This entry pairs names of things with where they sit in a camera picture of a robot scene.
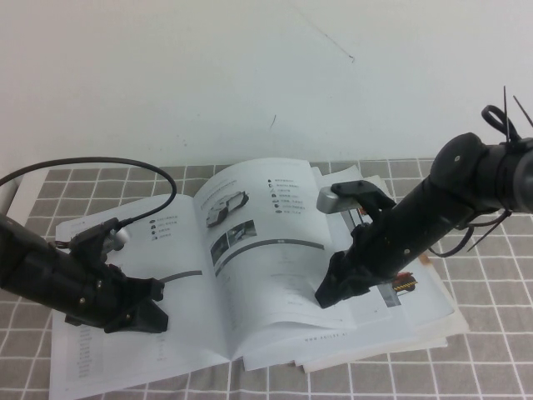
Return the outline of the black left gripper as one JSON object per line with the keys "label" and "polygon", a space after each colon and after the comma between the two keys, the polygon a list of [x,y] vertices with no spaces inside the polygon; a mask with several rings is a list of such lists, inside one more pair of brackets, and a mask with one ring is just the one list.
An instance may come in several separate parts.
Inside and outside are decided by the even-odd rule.
{"label": "black left gripper", "polygon": [[105,333],[164,333],[168,316],[155,303],[163,296],[164,282],[131,279],[107,264],[100,250],[52,250],[49,307],[64,313],[67,323]]}

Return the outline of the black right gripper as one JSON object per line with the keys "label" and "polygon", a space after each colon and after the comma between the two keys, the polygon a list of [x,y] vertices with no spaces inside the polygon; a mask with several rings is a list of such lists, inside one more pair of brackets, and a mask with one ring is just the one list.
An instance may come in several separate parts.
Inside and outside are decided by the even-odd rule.
{"label": "black right gripper", "polygon": [[393,279],[421,255],[421,226],[401,220],[363,223],[352,231],[351,250],[335,252],[315,298],[321,308],[366,294]]}

